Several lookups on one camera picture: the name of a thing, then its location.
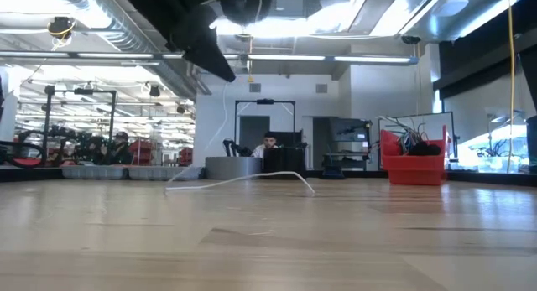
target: ductwork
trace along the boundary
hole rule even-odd
[[[99,7],[112,19],[109,29],[121,30],[122,33],[99,34],[103,39],[117,47],[122,52],[128,53],[157,53],[157,47],[146,37],[134,21],[125,13],[115,0],[64,0],[80,9],[86,11],[90,7]],[[160,62],[158,66],[151,70],[160,76],[161,80],[179,97],[196,100],[196,89],[200,88],[204,94],[211,94],[206,86],[199,85],[198,81],[190,80],[183,72],[186,72],[186,63],[182,60],[175,60],[179,70],[171,67],[167,60]]]

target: red bin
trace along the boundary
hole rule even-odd
[[[380,152],[383,169],[388,171],[392,184],[441,185],[446,179],[446,166],[449,163],[450,138],[446,126],[443,127],[442,140],[429,140],[436,144],[441,153],[438,156],[409,156],[401,154],[399,136],[382,130],[380,133]]]

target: floor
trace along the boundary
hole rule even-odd
[[[536,290],[536,188],[309,181],[0,184],[1,290]]]

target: man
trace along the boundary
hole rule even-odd
[[[252,157],[262,158],[266,148],[277,148],[276,135],[272,132],[266,132],[263,139],[263,144],[255,148],[252,153]]]
[[[104,156],[104,164],[131,164],[133,162],[133,155],[128,151],[128,135],[126,132],[116,134],[111,152],[108,152],[107,147],[103,145],[101,153]]]

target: gray cylinder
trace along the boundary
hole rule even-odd
[[[253,157],[207,157],[205,158],[208,179],[229,180],[263,171],[263,159]]]

